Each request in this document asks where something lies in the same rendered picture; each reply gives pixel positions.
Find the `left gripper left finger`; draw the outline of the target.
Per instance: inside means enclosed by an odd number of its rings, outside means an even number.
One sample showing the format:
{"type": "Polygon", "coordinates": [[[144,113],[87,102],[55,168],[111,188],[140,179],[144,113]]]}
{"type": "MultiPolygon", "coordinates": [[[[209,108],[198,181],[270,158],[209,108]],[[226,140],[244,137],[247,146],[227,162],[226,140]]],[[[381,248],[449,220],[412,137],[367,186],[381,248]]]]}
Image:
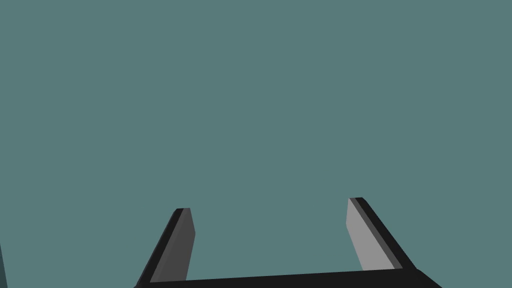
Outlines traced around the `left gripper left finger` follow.
{"type": "Polygon", "coordinates": [[[137,284],[187,280],[196,230],[190,208],[176,209],[147,261],[137,284]]]}

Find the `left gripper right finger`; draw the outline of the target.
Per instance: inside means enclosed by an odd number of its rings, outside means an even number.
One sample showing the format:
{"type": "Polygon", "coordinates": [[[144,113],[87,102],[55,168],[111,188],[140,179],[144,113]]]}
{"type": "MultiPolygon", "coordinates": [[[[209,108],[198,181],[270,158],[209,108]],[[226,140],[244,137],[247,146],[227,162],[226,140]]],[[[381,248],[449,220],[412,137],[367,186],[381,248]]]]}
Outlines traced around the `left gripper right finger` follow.
{"type": "Polygon", "coordinates": [[[416,268],[363,197],[348,199],[345,223],[364,271],[416,268]]]}

